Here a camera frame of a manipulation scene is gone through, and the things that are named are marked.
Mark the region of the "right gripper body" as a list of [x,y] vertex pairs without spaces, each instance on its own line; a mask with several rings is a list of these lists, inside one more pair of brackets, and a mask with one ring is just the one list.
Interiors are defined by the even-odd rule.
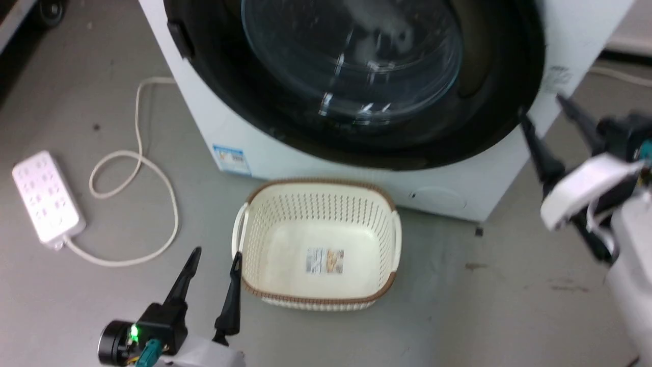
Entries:
[[549,230],[567,223],[585,227],[590,205],[601,213],[624,203],[637,189],[652,190],[652,116],[631,113],[596,124],[605,152],[591,153],[575,169],[565,168],[561,181],[543,190],[540,218]]

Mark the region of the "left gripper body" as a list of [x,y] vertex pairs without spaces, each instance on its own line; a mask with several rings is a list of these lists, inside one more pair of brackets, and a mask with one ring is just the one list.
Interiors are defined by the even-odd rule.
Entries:
[[152,303],[135,321],[108,323],[98,360],[110,367],[246,367],[243,352],[204,337],[189,336],[184,301]]

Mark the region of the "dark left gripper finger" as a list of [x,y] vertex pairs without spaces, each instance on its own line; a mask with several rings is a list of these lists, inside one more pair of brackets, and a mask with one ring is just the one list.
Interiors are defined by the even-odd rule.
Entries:
[[197,272],[201,256],[202,248],[195,247],[187,259],[181,272],[179,273],[177,279],[175,280],[175,283],[170,289],[170,292],[165,299],[165,304],[185,302],[189,289],[189,283]]
[[230,286],[221,314],[214,323],[214,343],[228,343],[227,337],[240,333],[242,253],[237,252],[230,269]]

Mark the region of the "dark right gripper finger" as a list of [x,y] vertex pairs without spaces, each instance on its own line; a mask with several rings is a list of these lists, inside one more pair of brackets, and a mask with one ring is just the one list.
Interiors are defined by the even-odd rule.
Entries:
[[532,163],[543,190],[552,190],[565,176],[565,166],[550,151],[547,144],[536,134],[532,123],[524,109],[519,109],[519,124],[529,149]]
[[556,94],[557,104],[566,118],[574,124],[591,153],[605,152],[605,139],[597,132],[597,124],[577,103],[563,94]]

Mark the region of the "black round glass washer door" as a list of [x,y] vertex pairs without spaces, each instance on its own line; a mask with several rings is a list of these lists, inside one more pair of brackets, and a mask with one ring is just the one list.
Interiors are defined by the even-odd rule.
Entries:
[[458,163],[512,132],[542,81],[538,0],[162,2],[212,93],[280,144],[336,163]]

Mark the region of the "white front-load washing machine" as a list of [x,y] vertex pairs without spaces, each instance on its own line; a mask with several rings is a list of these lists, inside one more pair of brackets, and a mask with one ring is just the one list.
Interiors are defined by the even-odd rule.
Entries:
[[[529,159],[517,125],[498,144],[458,163],[425,170],[359,167],[315,158],[268,137],[221,101],[173,44],[163,0],[138,0],[207,148],[241,149],[251,177],[343,179],[377,185],[398,206],[473,222],[485,221]],[[524,109],[539,134],[559,115],[556,94],[575,91],[635,0],[538,0],[545,35],[539,91]]]

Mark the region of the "cream perforated laundry basket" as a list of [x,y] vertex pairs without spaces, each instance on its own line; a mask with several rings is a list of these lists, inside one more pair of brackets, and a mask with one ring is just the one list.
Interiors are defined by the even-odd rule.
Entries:
[[231,235],[245,290],[274,306],[314,311],[370,307],[393,286],[401,247],[401,218],[387,191],[316,177],[252,191]]

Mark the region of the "paper label in basket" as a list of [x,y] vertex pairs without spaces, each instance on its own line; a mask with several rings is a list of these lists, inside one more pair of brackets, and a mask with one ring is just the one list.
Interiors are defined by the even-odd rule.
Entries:
[[308,248],[306,272],[308,274],[342,274],[344,272],[344,249]]

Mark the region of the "blue energy label sticker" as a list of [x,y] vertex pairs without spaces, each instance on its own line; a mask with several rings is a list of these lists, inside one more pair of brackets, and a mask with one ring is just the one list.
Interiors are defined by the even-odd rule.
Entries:
[[251,168],[241,149],[212,144],[215,163],[222,172],[251,177]]

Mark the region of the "white power strip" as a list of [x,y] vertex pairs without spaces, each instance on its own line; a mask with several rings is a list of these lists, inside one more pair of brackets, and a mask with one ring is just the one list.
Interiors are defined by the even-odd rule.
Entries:
[[14,165],[12,178],[39,242],[59,251],[86,220],[54,156],[47,150]]

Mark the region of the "black caster wheel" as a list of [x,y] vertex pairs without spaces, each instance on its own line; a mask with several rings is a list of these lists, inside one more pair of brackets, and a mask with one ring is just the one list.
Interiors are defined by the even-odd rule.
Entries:
[[34,7],[35,23],[45,29],[55,28],[65,16],[67,0],[37,0]]

